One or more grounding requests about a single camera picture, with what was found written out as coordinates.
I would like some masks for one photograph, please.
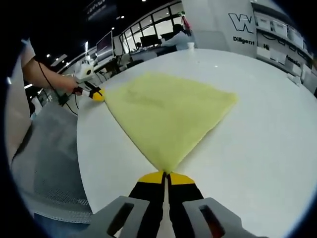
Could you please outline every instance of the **sleeve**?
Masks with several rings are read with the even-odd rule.
[[[25,48],[21,54],[21,66],[22,68],[35,56],[34,49],[30,43],[30,41],[27,42],[25,45]]]
[[[161,44],[161,46],[175,46],[179,43],[179,34],[173,36],[168,41],[165,41]]]

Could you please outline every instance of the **shelf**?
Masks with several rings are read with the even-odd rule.
[[[292,21],[292,19],[286,13],[282,12],[282,10],[278,11],[274,8],[260,4],[256,1],[253,1],[253,0],[251,1],[251,5],[255,11],[258,11],[258,12],[270,15],[272,17],[275,17],[275,18],[285,22],[286,24],[291,25],[292,27],[296,28],[296,24]]]
[[[263,62],[265,62],[265,63],[268,63],[268,64],[270,64],[270,65],[273,65],[273,66],[277,67],[278,69],[280,69],[280,70],[282,70],[282,71],[284,71],[284,72],[286,72],[286,73],[289,73],[289,74],[291,74],[291,75],[293,75],[293,76],[299,76],[299,77],[301,77],[300,75],[294,73],[293,71],[290,71],[287,67],[285,67],[285,66],[282,65],[281,63],[278,63],[278,62],[276,62],[276,61],[274,61],[274,60],[272,60],[272,59],[268,59],[268,58],[265,58],[265,57],[260,56],[260,55],[257,55],[257,59],[258,59],[258,60],[261,60],[261,61],[263,61]]]
[[[307,50],[304,50],[302,48],[300,48],[299,46],[297,46],[294,42],[292,42],[288,37],[279,35],[273,31],[267,30],[265,28],[259,27],[257,26],[257,30],[261,31],[263,33],[266,33],[268,35],[274,36],[276,38],[279,38],[281,40],[284,40],[285,42],[287,42],[289,45],[291,45],[292,47],[296,48],[298,51],[302,52],[303,54],[305,54],[308,58],[310,58],[311,60],[313,60],[313,56],[311,54],[308,53]]]

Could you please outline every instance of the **table surface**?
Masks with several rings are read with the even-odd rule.
[[[207,83],[234,92],[238,103],[185,157],[176,172],[191,177],[258,236],[284,237],[304,216],[317,184],[317,100],[281,70],[216,50],[164,55],[108,80],[114,89],[147,72]],[[156,171],[112,117],[105,103],[82,98],[78,160],[93,213],[138,178]]]

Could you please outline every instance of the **white cup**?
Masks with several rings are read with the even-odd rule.
[[[195,48],[195,42],[188,42],[187,45],[188,45],[188,49],[189,49],[189,50],[191,50],[191,51],[194,50],[194,48]]]

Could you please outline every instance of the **white shirt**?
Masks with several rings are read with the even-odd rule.
[[[188,49],[188,42],[194,42],[193,39],[186,35],[184,32],[180,31],[173,38],[165,41],[161,44],[161,46],[176,46],[178,51]]]
[[[9,164],[22,143],[28,131],[30,109],[26,99],[22,68],[35,56],[34,50],[28,42],[21,55],[17,59],[9,85],[4,115],[5,146]]]

